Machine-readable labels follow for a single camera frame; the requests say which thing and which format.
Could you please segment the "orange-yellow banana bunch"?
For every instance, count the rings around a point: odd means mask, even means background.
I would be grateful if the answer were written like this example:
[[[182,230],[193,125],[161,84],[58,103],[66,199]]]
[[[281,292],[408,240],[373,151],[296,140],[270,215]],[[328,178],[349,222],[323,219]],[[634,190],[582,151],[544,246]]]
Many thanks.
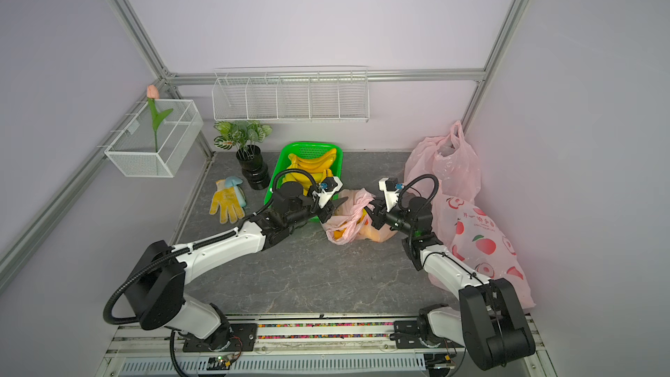
[[[355,233],[354,223],[343,223],[332,232],[332,239],[337,244],[345,244],[353,238]]]

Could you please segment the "pink peach printed bag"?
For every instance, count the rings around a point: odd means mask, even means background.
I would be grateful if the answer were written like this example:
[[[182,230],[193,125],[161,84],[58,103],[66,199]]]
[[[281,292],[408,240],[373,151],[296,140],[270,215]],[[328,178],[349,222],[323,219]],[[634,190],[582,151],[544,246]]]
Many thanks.
[[[536,305],[511,241],[490,216],[472,202],[451,195],[438,195],[432,208],[433,232],[453,258],[491,279],[507,279],[524,310]]]

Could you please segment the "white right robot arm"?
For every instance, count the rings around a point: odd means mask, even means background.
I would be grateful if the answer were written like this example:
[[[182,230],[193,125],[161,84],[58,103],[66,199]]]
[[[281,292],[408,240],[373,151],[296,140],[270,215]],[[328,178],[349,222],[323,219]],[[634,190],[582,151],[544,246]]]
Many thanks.
[[[514,286],[506,279],[490,279],[457,258],[432,231],[430,208],[421,197],[406,208],[388,208],[379,198],[365,207],[373,228],[387,225],[406,235],[402,246],[415,269],[436,278],[459,304],[457,309],[441,304],[423,308],[415,330],[400,330],[394,339],[428,347],[454,342],[483,371],[535,354],[537,345]]]

